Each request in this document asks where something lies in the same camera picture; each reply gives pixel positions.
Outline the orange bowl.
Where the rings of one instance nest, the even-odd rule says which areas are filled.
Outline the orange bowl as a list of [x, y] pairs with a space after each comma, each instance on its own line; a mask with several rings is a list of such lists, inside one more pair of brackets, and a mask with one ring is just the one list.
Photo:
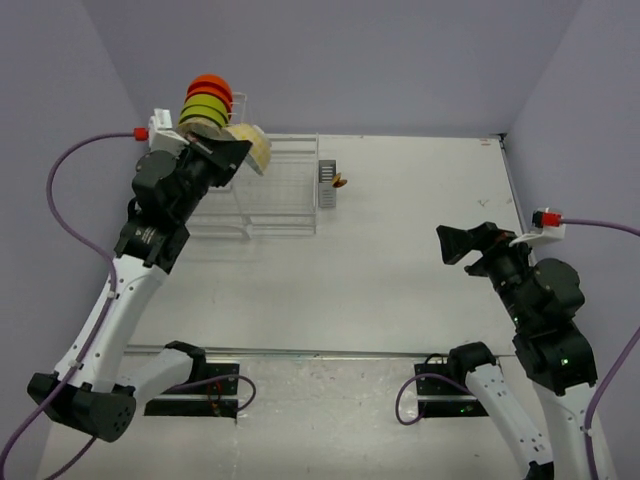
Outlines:
[[196, 88], [214, 87], [224, 91], [228, 96], [233, 94], [230, 85], [220, 76], [214, 74], [203, 74], [196, 77], [188, 87], [188, 92]]
[[186, 98], [190, 99], [195, 95], [213, 96], [227, 104], [231, 104], [233, 101], [232, 94], [218, 84], [200, 84], [191, 86], [187, 91]]

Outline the floral patterned yellow bowl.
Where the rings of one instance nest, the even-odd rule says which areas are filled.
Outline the floral patterned yellow bowl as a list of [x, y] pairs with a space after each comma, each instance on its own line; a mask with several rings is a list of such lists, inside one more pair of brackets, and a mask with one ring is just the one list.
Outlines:
[[203, 117], [193, 117], [180, 123], [175, 131], [185, 139], [193, 141], [230, 140], [228, 132], [215, 122]]

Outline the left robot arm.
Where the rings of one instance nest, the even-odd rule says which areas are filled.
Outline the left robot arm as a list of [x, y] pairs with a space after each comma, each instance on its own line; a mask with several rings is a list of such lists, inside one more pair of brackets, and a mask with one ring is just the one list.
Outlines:
[[138, 406], [167, 391], [195, 393], [208, 379], [203, 349], [165, 345], [130, 376], [119, 373], [129, 340], [188, 238], [187, 222], [208, 190], [237, 173], [248, 140], [187, 135], [176, 153], [155, 150], [136, 165], [133, 197], [96, 305], [63, 359], [36, 373], [27, 392], [54, 422], [105, 442], [118, 440]]

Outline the green bowl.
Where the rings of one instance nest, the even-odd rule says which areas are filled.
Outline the green bowl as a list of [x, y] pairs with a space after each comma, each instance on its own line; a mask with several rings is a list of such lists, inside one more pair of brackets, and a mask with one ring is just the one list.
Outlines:
[[195, 106], [212, 108], [216, 111], [219, 111], [225, 117], [229, 117], [229, 114], [232, 112], [231, 105], [228, 104], [226, 101], [222, 100], [221, 98], [215, 95], [210, 95], [206, 93], [196, 94], [187, 98], [182, 107], [182, 111], [186, 110], [187, 108], [191, 108]]
[[220, 110], [206, 105], [192, 105], [186, 107], [178, 121], [179, 126], [186, 126], [189, 122], [206, 121], [221, 129], [228, 125], [229, 118]]

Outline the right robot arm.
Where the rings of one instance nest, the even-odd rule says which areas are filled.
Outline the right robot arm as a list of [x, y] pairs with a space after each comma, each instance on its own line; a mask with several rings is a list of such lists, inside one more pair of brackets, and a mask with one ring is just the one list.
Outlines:
[[533, 423], [482, 342], [449, 352], [448, 385], [479, 400], [522, 478], [588, 478], [584, 422], [597, 371], [592, 348], [574, 323], [585, 302], [578, 273], [557, 259], [532, 263], [527, 241], [490, 222], [469, 230], [440, 225], [436, 232], [447, 265], [479, 253], [465, 271], [490, 280], [513, 322], [516, 357], [538, 397], [547, 430]]

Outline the blue patterned yellow bowl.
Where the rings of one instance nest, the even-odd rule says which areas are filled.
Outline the blue patterned yellow bowl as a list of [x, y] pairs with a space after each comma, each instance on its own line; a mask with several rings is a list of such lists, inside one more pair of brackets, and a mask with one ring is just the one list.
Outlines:
[[249, 141], [251, 147], [245, 162], [259, 176], [263, 176], [271, 161], [271, 141], [257, 125], [239, 123], [228, 125], [221, 130], [227, 139]]

